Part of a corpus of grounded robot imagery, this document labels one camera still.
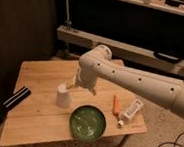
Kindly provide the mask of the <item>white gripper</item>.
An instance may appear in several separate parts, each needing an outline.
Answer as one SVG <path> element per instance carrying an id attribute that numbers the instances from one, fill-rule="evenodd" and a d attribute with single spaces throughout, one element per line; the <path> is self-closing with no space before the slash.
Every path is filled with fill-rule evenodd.
<path id="1" fill-rule="evenodd" d="M 78 72 L 76 73 L 76 81 L 75 83 L 79 85 L 79 87 L 90 89 L 89 92 L 91 92 L 93 95 L 96 96 L 96 90 L 94 89 L 97 82 L 97 76 L 86 69 L 78 68 Z M 76 88 L 76 84 L 67 82 L 66 89 L 73 89 Z"/>

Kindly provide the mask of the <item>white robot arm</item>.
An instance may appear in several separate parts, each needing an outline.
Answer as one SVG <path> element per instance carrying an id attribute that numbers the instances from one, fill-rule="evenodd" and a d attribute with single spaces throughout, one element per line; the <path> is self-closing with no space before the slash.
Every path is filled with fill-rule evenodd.
<path id="1" fill-rule="evenodd" d="M 113 63 L 111 58 L 111 49 L 106 45 L 87 51 L 80 56 L 78 71 L 67 82 L 67 87 L 79 86 L 95 93 L 97 79 L 104 78 L 184 119 L 183 80 L 121 66 Z"/>

